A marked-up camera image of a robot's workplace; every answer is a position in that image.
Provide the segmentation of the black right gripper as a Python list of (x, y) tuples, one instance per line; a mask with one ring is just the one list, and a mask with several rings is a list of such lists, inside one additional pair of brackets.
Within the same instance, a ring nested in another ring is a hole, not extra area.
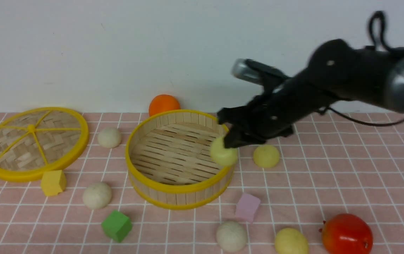
[(263, 89), (247, 106), (217, 112), (218, 124), (231, 124), (223, 137), (224, 148), (261, 145), (266, 139), (290, 135), (295, 122), (328, 107), (329, 68), (307, 67), (286, 80), (264, 77)]

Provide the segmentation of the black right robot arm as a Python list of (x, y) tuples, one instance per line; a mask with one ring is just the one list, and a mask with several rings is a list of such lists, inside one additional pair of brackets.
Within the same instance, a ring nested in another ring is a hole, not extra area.
[(314, 112), (324, 114), (342, 100), (404, 114), (404, 48), (353, 49), (334, 39), (320, 45), (294, 77), (252, 59), (238, 59), (232, 74), (261, 85), (263, 92), (244, 106), (218, 111), (219, 124), (231, 124), (225, 148), (288, 137), (294, 123)]

